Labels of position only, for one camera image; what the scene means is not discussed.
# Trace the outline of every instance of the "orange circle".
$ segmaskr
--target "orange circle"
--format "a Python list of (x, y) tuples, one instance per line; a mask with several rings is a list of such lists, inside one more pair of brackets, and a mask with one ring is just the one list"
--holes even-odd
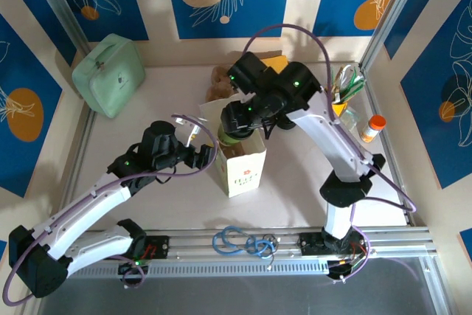
[(377, 27), (381, 16), (390, 0), (366, 0), (354, 15), (354, 25), (360, 30), (373, 30)]
[(13, 90), (8, 95), (8, 127), (23, 142), (34, 142), (41, 132), (44, 121), (43, 104), (39, 96), (26, 88)]
[(440, 119), (446, 123), (452, 121), (455, 111), (456, 108), (454, 107), (454, 104), (449, 101), (445, 101), (440, 106)]
[(386, 126), (386, 120), (380, 114), (376, 114), (369, 120), (369, 126), (379, 131)]
[(80, 13), (84, 18), (91, 21), (97, 20), (100, 17), (98, 11), (94, 7), (90, 7), (88, 5), (80, 9)]

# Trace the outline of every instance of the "white floor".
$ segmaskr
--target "white floor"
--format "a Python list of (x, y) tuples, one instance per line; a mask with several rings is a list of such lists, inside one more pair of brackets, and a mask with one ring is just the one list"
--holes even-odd
[[(324, 64), (309, 67), (320, 82), (325, 82)], [(84, 193), (115, 158), (140, 142), (143, 131), (153, 121), (171, 121), (173, 113), (198, 115), (198, 105), (204, 103), (210, 85), (211, 71), (211, 66), (147, 69), (146, 81), (117, 118), (96, 118), (74, 195)], [(353, 107), (362, 116), (361, 127), (372, 115), (365, 93), (354, 98)], [(212, 167), (199, 176), (147, 186), (110, 211), (92, 229), (106, 229), (125, 218), (131, 218), (143, 229), (208, 229), (230, 224), (263, 228), (322, 226), (326, 202), (319, 188), (332, 170), (326, 158), (298, 128), (277, 129), (265, 144), (268, 152), (258, 190), (229, 199)], [(373, 153), (384, 152), (380, 139), (366, 146)], [(178, 166), (178, 173), (186, 170), (185, 166)], [(388, 166), (383, 171), (391, 176)], [(380, 178), (374, 177), (372, 181), (374, 186), (369, 195), (398, 202), (396, 192)], [(404, 226), (406, 219), (401, 210), (362, 201), (358, 203), (354, 224)]]

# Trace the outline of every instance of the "plastic bottle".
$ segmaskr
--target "plastic bottle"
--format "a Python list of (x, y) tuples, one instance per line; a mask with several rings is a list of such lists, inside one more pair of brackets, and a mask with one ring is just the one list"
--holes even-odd
[(380, 114), (372, 116), (361, 132), (361, 139), (370, 143), (386, 125), (386, 120)]

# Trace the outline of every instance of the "green pouch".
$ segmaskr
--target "green pouch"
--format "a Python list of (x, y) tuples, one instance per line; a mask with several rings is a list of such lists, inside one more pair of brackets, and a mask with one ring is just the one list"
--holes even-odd
[(145, 79), (136, 44), (106, 36), (74, 69), (72, 80), (90, 108), (114, 118)]

